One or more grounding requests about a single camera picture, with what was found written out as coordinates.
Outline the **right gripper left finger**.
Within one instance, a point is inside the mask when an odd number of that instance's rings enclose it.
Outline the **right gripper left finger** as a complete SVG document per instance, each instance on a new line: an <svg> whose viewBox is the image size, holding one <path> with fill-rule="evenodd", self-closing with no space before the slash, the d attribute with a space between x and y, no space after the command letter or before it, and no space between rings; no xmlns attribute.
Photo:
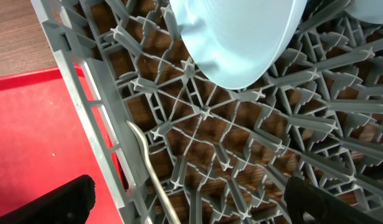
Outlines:
<svg viewBox="0 0 383 224"><path fill-rule="evenodd" d="M0 216L0 224L85 224L95 203L95 182L81 175Z"/></svg>

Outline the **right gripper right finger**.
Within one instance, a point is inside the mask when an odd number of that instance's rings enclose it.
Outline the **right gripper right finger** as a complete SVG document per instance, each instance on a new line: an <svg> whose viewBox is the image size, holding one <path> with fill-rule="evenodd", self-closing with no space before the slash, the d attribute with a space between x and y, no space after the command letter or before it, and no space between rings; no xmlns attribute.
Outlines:
<svg viewBox="0 0 383 224"><path fill-rule="evenodd" d="M383 214L361 212L298 177L288 179L284 199L292 223L383 223Z"/></svg>

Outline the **white plastic spoon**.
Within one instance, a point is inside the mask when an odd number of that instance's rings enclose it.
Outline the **white plastic spoon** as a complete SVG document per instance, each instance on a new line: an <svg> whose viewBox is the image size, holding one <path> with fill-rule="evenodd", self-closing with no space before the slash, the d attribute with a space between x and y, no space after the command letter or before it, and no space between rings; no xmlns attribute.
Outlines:
<svg viewBox="0 0 383 224"><path fill-rule="evenodd" d="M134 123L132 123L131 121L127 121L126 122L127 125L130 127L130 129L132 130L133 134L136 136L136 139L138 141L138 144L139 144L139 149L141 151L141 156L144 160L144 164L146 166L146 170L148 171L148 174L151 178L151 181L154 185L154 188L156 190L156 193L158 195L158 198L161 202L161 205L163 206L163 209L167 215L167 219L168 219L168 222L169 223L172 223L172 224L180 224L180 219L173 207L173 205L171 204L168 196L166 195L159 179L158 179L158 176L156 175L155 171L154 171L154 168L153 168L153 165L149 159L149 144L148 144L148 140L146 138L146 136L144 135L144 132L142 132L142 130Z"/></svg>

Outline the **light blue plate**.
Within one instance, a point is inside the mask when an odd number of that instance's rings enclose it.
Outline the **light blue plate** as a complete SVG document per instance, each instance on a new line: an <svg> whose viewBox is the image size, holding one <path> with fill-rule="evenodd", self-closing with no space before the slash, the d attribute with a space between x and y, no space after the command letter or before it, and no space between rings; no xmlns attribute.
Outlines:
<svg viewBox="0 0 383 224"><path fill-rule="evenodd" d="M189 55L214 84L257 81L290 43L306 0L171 0Z"/></svg>

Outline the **light blue bowl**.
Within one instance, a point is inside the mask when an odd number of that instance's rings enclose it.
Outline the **light blue bowl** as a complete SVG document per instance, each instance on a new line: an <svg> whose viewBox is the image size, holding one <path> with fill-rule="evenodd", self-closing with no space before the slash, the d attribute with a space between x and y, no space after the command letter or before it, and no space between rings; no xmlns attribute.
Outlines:
<svg viewBox="0 0 383 224"><path fill-rule="evenodd" d="M383 0L355 0L345 11L360 21L383 24Z"/></svg>

